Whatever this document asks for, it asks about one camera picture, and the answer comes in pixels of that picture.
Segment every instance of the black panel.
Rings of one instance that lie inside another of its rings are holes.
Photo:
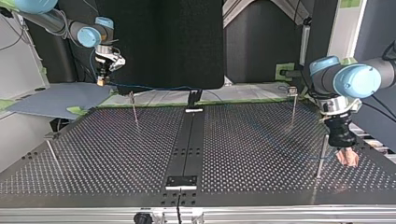
[[[226,35],[227,77],[236,83],[275,81],[276,65],[300,56],[301,29],[295,31],[293,20],[271,1],[248,6]]]
[[[220,0],[97,0],[116,23],[123,84],[217,89],[224,83]],[[121,93],[128,90],[121,88]]]
[[[338,0],[315,1],[305,64],[309,65],[313,61],[327,56],[337,7]],[[312,81],[309,66],[304,67],[304,77],[310,85]]]
[[[356,60],[361,62],[381,57],[386,47],[396,39],[396,29],[393,28],[396,20],[395,8],[396,1],[394,0],[367,1],[355,51]],[[396,111],[395,95],[396,87],[380,90],[375,94],[378,99],[393,111]],[[364,99],[364,102],[386,112],[372,98]],[[383,144],[396,149],[396,138],[394,137],[396,124],[388,118],[367,106],[363,106],[361,111],[354,116],[353,121]]]

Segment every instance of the cable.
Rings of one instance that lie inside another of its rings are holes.
[[[217,94],[215,94],[213,91],[207,91],[207,92],[209,92],[209,93],[211,93],[212,95],[216,96],[223,104],[225,104],[224,101],[221,100],[221,98],[220,98]]]
[[[297,22],[296,22],[296,20],[297,20],[297,13],[298,13],[298,8],[299,8],[300,4],[301,4],[301,0],[298,1],[296,10],[294,11],[294,19],[293,19],[293,22],[294,22],[294,35],[296,35],[296,31],[297,31]],[[295,50],[295,53],[297,54],[298,53],[298,42],[297,42],[297,38],[294,38],[294,39],[295,39],[295,48],[294,48],[294,50]],[[304,74],[303,74],[303,72],[301,70],[300,70],[300,74],[301,74],[301,77],[303,78],[305,86],[308,88],[308,92],[311,92],[311,88],[309,87],[308,82],[306,81],[305,76],[304,76]]]
[[[22,31],[22,33],[20,34],[20,37],[17,39],[17,41],[15,41],[13,44],[11,44],[11,45],[9,45],[9,46],[6,46],[6,47],[1,48],[0,51],[5,50],[5,49],[12,48],[12,47],[14,47],[16,44],[18,44],[18,43],[20,42],[20,40],[22,39],[22,37],[23,37],[23,33],[24,33],[24,31]]]
[[[88,2],[87,2],[87,0],[82,0],[85,4],[87,4],[89,7],[91,7],[93,10],[95,10],[95,12],[97,13],[97,14],[99,14],[99,11],[98,11],[98,9],[96,8],[96,7],[94,7],[93,5],[91,5],[91,4],[89,4]]]
[[[378,98],[376,98],[376,96],[373,95],[373,98],[379,103],[381,104],[395,119],[396,119],[396,115],[395,113],[393,113],[393,111],[387,106],[385,105],[382,101],[380,101]]]
[[[200,90],[200,89],[195,89],[195,88],[188,87],[188,86],[181,86],[181,87],[174,87],[174,88],[155,88],[155,87],[148,87],[148,86],[142,86],[142,85],[124,85],[124,84],[119,84],[119,83],[114,83],[114,82],[108,82],[108,84],[111,84],[113,86],[118,86],[118,87],[140,88],[140,89],[146,89],[146,90],[151,90],[151,91],[180,91],[180,90],[198,91],[198,90]]]
[[[17,36],[20,35],[20,33],[18,33],[18,31],[11,25],[11,23],[9,23],[9,21],[8,21],[5,17],[1,16],[1,18],[3,19],[3,21],[6,22],[6,24],[8,25],[8,27],[9,27]],[[23,37],[22,37],[22,40],[23,40],[23,42],[24,42],[25,44],[29,44],[29,41],[25,40]]]
[[[93,51],[91,52],[90,66],[91,66],[91,70],[92,70],[92,74],[93,74],[94,80],[97,81],[98,78],[96,77],[96,72],[95,72],[95,69],[93,68],[93,64],[92,64],[92,56],[93,56],[94,52],[95,52],[95,49],[93,49]]]
[[[373,110],[376,110],[378,113],[382,114],[383,116],[387,117],[388,119],[390,119],[390,120],[392,120],[393,122],[396,123],[396,119],[394,119],[393,117],[387,115],[384,111],[382,111],[382,110],[376,108],[375,106],[369,105],[369,104],[364,103],[364,102],[363,102],[363,105],[367,105],[368,107],[372,108]]]
[[[70,33],[69,21],[66,17],[66,14],[58,9],[53,9],[53,10],[62,18],[62,20],[64,20],[64,29],[60,33],[54,33],[50,30],[47,30],[47,32],[52,35],[60,36],[62,39],[69,38],[77,47],[82,48],[82,46],[76,42],[76,40],[73,38],[73,36]]]

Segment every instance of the metal post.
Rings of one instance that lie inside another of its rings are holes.
[[[320,153],[319,165],[318,165],[318,171],[317,171],[317,178],[320,178],[321,170],[322,170],[323,162],[324,162],[324,157],[326,155],[328,146],[329,146],[329,135],[326,134],[323,138],[322,150]]]

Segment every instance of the metal plate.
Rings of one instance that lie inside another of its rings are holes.
[[[205,122],[194,121],[202,130],[192,127],[196,133],[191,135],[201,137],[203,157],[190,157],[185,173],[200,173],[199,190],[186,204],[396,203],[396,166],[363,143],[356,148],[361,157],[358,168],[342,166],[329,149],[322,178],[315,179],[327,131],[309,106],[298,104],[296,111],[291,124],[289,102],[205,107]]]
[[[157,206],[183,108],[94,110],[0,175],[0,207]]]

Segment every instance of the mounting hole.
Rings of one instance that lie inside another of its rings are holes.
[[[37,88],[37,89],[35,89],[35,91],[44,91],[45,90],[45,88]]]

